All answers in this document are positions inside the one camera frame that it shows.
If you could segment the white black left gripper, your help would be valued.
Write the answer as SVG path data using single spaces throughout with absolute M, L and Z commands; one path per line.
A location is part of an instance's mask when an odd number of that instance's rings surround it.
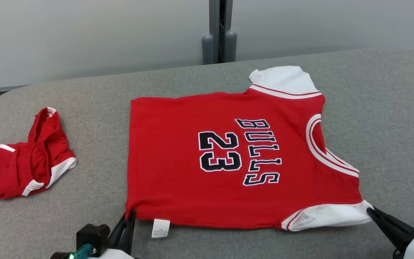
M 89 259 L 134 259 L 129 254 L 132 253 L 135 223 L 135 210 L 131 211 L 127 219 L 123 214 L 109 236 L 109 249 L 103 252 L 101 256 L 91 256 Z

